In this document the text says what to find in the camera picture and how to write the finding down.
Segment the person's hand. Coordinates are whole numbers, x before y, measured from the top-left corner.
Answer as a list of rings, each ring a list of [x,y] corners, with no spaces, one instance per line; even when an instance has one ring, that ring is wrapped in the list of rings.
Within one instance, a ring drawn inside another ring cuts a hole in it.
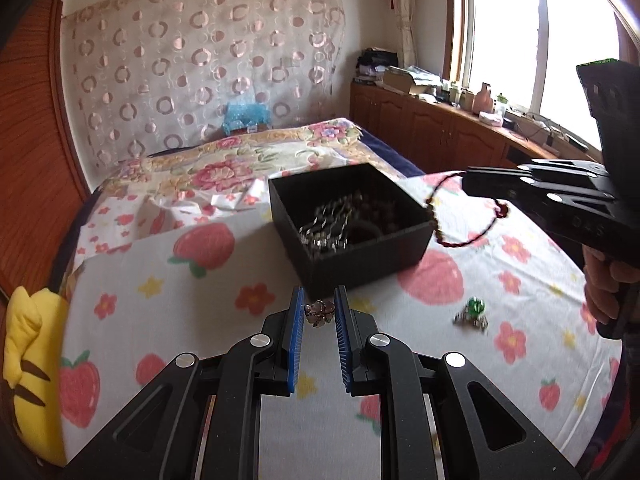
[[[582,248],[585,259],[585,297],[591,315],[603,325],[616,320],[620,303],[616,292],[620,286],[638,283],[639,270],[627,263],[612,260],[588,246]]]

